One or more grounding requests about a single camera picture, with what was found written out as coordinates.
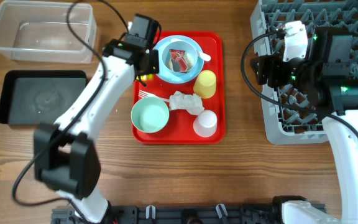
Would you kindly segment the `mint green bowl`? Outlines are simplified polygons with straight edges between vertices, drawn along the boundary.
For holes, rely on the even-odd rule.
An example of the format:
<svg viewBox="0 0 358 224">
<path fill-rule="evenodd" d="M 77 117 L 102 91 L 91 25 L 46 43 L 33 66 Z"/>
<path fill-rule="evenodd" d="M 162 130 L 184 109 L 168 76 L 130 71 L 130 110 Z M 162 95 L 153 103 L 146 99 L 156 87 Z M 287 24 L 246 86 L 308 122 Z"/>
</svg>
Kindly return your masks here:
<svg viewBox="0 0 358 224">
<path fill-rule="evenodd" d="M 160 98 L 146 97 L 138 100 L 131 110 L 134 127 L 143 133 L 156 133 L 168 123 L 170 112 Z"/>
</svg>

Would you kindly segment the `white napkin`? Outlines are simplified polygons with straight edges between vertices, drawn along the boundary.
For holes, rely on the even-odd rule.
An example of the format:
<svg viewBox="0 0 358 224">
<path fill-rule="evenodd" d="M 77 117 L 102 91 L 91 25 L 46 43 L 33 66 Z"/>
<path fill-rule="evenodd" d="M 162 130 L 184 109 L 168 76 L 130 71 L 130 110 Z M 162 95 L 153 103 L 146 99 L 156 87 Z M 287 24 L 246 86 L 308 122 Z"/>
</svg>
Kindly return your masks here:
<svg viewBox="0 0 358 224">
<path fill-rule="evenodd" d="M 204 111 L 203 102 L 197 94 L 186 95 L 180 91 L 176 91 L 169 97 L 169 109 L 186 110 L 189 114 L 198 116 Z"/>
</svg>

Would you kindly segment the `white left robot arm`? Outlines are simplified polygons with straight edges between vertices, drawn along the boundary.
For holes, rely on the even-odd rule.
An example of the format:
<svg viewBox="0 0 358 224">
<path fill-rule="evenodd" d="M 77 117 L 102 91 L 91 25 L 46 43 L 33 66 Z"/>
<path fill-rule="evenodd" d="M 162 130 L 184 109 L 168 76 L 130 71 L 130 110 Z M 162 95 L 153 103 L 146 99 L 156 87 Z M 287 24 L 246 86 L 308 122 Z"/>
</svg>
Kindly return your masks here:
<svg viewBox="0 0 358 224">
<path fill-rule="evenodd" d="M 95 149 L 99 132 L 135 79 L 158 68 L 153 40 L 113 39 L 70 108 L 53 124 L 41 124 L 35 130 L 35 179 L 67 200 L 84 223 L 112 221 L 111 204 L 96 186 L 101 173 Z"/>
</svg>

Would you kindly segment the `red snack wrapper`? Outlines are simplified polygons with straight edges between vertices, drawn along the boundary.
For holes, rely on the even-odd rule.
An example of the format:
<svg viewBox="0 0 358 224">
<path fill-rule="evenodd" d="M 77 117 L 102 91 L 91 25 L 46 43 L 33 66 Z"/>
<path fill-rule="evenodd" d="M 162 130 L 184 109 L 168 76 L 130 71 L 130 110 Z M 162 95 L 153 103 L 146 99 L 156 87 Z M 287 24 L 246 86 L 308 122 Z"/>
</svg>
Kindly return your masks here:
<svg viewBox="0 0 358 224">
<path fill-rule="evenodd" d="M 184 50 L 171 49 L 170 63 L 174 72 L 187 73 L 188 65 L 185 59 L 186 52 Z"/>
</svg>

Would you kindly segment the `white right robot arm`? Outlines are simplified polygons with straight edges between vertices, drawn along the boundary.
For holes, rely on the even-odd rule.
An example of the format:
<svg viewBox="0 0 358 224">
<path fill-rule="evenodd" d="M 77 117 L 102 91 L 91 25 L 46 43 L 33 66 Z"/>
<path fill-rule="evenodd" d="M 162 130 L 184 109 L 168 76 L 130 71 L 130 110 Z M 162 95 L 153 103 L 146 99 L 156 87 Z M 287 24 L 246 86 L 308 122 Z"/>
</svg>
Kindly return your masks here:
<svg viewBox="0 0 358 224">
<path fill-rule="evenodd" d="M 341 191 L 341 223 L 358 223 L 358 79 L 351 79 L 352 34 L 319 27 L 308 37 L 304 26 L 274 31 L 283 54 L 251 61 L 259 85 L 290 84 L 307 95 L 309 113 L 321 117 L 334 155 Z"/>
</svg>

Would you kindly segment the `yellow wrapper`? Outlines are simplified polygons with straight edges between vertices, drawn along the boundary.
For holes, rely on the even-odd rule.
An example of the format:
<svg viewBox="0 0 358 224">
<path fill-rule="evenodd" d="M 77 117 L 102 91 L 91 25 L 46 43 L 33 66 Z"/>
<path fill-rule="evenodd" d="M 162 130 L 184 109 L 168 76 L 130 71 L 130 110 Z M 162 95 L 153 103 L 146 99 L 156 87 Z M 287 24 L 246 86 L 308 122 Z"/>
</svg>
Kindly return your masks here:
<svg viewBox="0 0 358 224">
<path fill-rule="evenodd" d="M 154 75 L 153 74 L 148 74 L 148 75 L 141 75 L 140 79 L 143 82 L 149 81 L 149 80 L 153 80 L 154 79 Z"/>
</svg>

